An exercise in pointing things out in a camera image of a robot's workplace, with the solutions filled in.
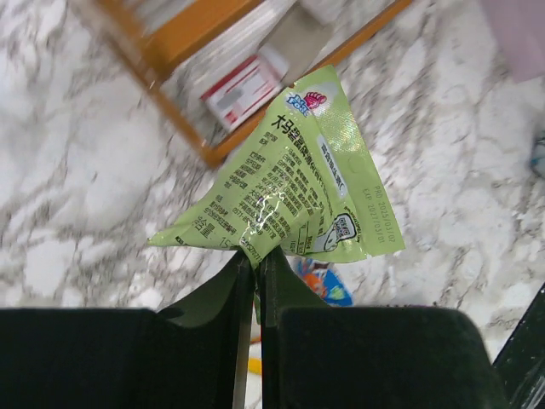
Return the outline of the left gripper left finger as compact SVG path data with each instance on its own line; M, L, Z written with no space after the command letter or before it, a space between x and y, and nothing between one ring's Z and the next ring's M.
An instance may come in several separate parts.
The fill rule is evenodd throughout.
M241 408L254 276L235 254L178 302L5 308L4 408Z

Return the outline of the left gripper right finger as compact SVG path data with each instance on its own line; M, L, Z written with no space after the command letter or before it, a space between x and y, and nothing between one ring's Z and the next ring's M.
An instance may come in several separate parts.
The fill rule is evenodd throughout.
M275 249L258 268L265 408L505 408L462 312L331 307Z

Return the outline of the green snack packet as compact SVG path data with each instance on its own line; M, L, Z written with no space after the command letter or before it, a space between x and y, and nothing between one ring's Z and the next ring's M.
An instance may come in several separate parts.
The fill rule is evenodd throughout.
M332 66L284 89L210 190L153 246L272 250L322 262L401 251L393 208Z

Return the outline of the white paper bag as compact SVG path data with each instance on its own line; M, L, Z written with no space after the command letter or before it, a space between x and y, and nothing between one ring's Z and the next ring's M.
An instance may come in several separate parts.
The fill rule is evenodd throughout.
M544 0L480 2L515 82L544 75Z

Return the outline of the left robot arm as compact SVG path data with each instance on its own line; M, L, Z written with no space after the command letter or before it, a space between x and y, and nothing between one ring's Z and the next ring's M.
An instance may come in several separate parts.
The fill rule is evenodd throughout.
M5 308L4 408L241 408L253 298L265 408L540 408L544 295L490 360L475 324L438 307L327 305L274 250L236 253L159 312Z

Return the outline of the yellow snack bar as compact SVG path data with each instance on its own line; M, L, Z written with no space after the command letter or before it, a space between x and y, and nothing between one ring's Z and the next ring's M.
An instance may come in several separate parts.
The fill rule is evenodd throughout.
M250 349L249 349L249 360L248 360L248 371L252 374L261 376L262 375L262 352L261 352L261 338L253 337L250 340Z

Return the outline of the blue M&M's packet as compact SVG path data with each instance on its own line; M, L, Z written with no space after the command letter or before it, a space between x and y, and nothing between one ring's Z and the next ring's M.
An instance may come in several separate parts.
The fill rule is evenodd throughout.
M336 307L353 306L352 296L334 270L332 263L299 257L295 272L327 304Z

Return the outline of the red white card box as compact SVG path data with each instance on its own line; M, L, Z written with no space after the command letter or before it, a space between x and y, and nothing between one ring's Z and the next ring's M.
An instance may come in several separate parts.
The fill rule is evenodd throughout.
M278 70L263 53L257 53L212 85L201 95L201 100L230 133L280 90Z

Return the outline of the grey plastic clip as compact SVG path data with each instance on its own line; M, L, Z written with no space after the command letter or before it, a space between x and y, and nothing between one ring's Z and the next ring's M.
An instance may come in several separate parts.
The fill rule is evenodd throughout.
M545 141L538 136L533 143L530 159L531 170L539 177L545 178Z

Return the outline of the wooden shelf rack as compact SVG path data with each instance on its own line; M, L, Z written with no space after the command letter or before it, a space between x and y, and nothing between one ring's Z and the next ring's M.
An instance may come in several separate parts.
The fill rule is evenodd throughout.
M258 53L293 2L76 1L73 8L214 168L256 127L268 102L228 133L201 95ZM339 11L333 37L305 74L347 58L407 7L405 1L332 2Z

